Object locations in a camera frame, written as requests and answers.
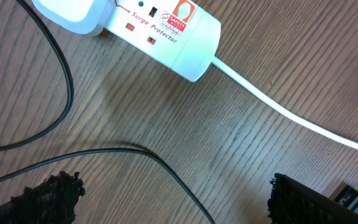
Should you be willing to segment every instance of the extension cord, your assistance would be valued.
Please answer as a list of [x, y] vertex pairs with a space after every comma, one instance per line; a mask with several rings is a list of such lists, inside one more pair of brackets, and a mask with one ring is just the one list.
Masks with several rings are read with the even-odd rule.
[[257, 98], [292, 121], [358, 150], [338, 136], [288, 111], [214, 55], [221, 24], [190, 0], [33, 0], [50, 20], [78, 34], [103, 27], [191, 82], [213, 63]]

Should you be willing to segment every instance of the surge protector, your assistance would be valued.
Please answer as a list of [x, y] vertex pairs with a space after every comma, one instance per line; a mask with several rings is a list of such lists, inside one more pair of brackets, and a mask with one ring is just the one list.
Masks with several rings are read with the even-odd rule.
[[221, 23], [190, 0], [33, 0], [50, 20], [77, 34], [103, 28], [191, 82], [211, 64]]

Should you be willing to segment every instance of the socket hole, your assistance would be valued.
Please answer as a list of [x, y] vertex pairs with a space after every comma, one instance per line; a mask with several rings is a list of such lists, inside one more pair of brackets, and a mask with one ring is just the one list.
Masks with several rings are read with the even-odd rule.
[[150, 11], [149, 16], [154, 17], [156, 12], [157, 12], [157, 8], [153, 7], [152, 10]]
[[134, 25], [132, 25], [132, 24], [127, 24], [127, 29], [129, 29], [130, 31], [134, 31], [134, 29], [135, 29], [135, 27], [134, 27]]
[[149, 41], [149, 43], [152, 44], [152, 45], [155, 44], [155, 39], [153, 39], [153, 38], [151, 38], [151, 37], [149, 37], [149, 38], [147, 39], [147, 41]]

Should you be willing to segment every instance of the wooden table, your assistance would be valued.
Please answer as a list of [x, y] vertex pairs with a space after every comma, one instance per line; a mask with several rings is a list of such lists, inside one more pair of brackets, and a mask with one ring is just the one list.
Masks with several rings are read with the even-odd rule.
[[[358, 142], [358, 1], [196, 0], [222, 22], [217, 56], [294, 113]], [[73, 73], [58, 128], [0, 152], [0, 176], [68, 152], [147, 147], [191, 187], [217, 223], [270, 223], [280, 172], [331, 195], [358, 189], [358, 151], [289, 121], [211, 66], [190, 83], [103, 32], [76, 35], [44, 18]], [[42, 130], [66, 103], [57, 58], [15, 1], [0, 0], [0, 145]], [[207, 223], [150, 159], [82, 156], [0, 184], [0, 205], [51, 174], [80, 171], [76, 223]]]

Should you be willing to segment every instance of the black cable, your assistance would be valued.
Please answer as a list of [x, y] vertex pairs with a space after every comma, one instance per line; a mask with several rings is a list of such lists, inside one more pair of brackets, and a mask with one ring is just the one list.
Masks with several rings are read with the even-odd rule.
[[173, 171], [173, 169], [161, 158], [159, 158], [157, 155], [152, 154], [150, 152], [146, 152], [139, 149], [127, 149], [127, 148], [110, 148], [110, 149], [91, 149], [91, 150], [85, 150], [85, 151], [79, 151], [79, 152], [72, 152], [69, 154], [65, 154], [62, 156], [57, 156], [51, 159], [47, 159], [42, 162], [38, 162], [36, 164], [29, 165], [28, 167], [25, 167], [23, 169], [19, 169], [15, 172], [12, 172], [10, 174], [7, 174], [5, 176], [0, 177], [0, 182], [5, 181], [7, 179], [11, 179], [13, 177], [16, 177], [18, 175], [21, 175], [25, 172], [28, 172], [30, 170], [45, 166], [47, 164], [51, 164], [53, 162], [57, 162], [63, 159], [68, 159], [76, 156], [84, 156], [88, 154], [100, 154], [100, 153], [107, 153], [107, 152], [123, 152], [123, 153], [131, 153], [131, 154], [138, 154], [142, 156], [149, 157], [153, 159], [155, 162], [160, 164], [177, 182], [178, 184], [185, 190], [185, 192], [190, 196], [191, 199], [193, 199], [194, 203], [200, 208], [200, 210], [204, 213], [204, 215], [207, 217], [207, 219], [215, 224], [215, 221], [213, 220], [211, 214], [207, 211], [207, 209], [204, 207], [204, 205], [198, 200], [198, 198], [194, 195], [194, 193], [189, 189], [189, 187], [184, 183], [184, 181], [181, 180], [181, 178], [178, 176], [178, 174]]
[[42, 33], [45, 35], [48, 42], [50, 43], [51, 48], [56, 53], [56, 56], [59, 59], [60, 64], [62, 65], [64, 76], [66, 79], [67, 102], [66, 102], [66, 107], [63, 110], [63, 112], [61, 113], [61, 115], [49, 127], [45, 128], [43, 131], [39, 132], [38, 134], [36, 134], [32, 137], [25, 139], [25, 140], [22, 140], [17, 143], [13, 143], [13, 144], [8, 144], [6, 146], [0, 146], [0, 152], [24, 146], [32, 141], [37, 140], [38, 138], [41, 138], [42, 136], [48, 134], [51, 130], [56, 128], [56, 126], [58, 126], [63, 121], [63, 119], [65, 119], [65, 117], [67, 116], [68, 112], [71, 109], [71, 106], [73, 105], [73, 95], [74, 95], [73, 80], [71, 77], [70, 68], [68, 66], [65, 56], [63, 55], [62, 50], [60, 49], [59, 45], [57, 44], [55, 38], [53, 38], [53, 35], [48, 30], [47, 26], [44, 24], [44, 22], [42, 22], [41, 18], [34, 12], [34, 10], [24, 0], [16, 0], [16, 1], [23, 7], [23, 9], [29, 14], [29, 16], [31, 18], [33, 18], [34, 22], [40, 27]]

